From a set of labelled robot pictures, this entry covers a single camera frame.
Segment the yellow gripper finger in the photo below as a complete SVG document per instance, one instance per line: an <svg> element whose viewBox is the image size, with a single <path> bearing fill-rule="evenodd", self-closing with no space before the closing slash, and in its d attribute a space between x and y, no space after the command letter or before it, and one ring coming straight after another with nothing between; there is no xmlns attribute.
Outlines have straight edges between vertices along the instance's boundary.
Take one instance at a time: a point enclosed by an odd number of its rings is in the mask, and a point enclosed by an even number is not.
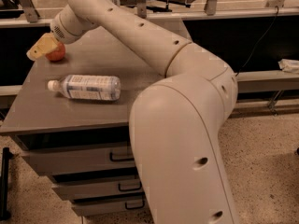
<svg viewBox="0 0 299 224"><path fill-rule="evenodd" d="M36 61L40 57L55 51L58 48L58 43L59 41L53 33L45 33L26 52L26 55L30 60Z"/></svg>

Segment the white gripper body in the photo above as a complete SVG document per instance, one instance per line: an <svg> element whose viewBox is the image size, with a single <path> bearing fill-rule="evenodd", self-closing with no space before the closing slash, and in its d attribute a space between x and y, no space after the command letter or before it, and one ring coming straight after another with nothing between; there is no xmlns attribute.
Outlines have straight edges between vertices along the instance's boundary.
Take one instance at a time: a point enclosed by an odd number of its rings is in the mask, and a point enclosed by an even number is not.
<svg viewBox="0 0 299 224"><path fill-rule="evenodd" d="M64 7L50 24L54 37L64 44L76 42L96 27L96 24L77 16L70 6Z"/></svg>

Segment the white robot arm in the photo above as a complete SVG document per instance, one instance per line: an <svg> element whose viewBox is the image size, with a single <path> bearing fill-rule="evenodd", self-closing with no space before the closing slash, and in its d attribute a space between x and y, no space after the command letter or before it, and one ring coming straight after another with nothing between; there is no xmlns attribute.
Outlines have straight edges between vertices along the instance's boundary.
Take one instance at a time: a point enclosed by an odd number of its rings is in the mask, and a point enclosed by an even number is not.
<svg viewBox="0 0 299 224"><path fill-rule="evenodd" d="M37 59L59 42L98 26L145 61L162 80L135 99L129 118L136 168L155 224L239 224L218 133L232 113L232 68L191 40L120 7L120 0L67 0Z"/></svg>

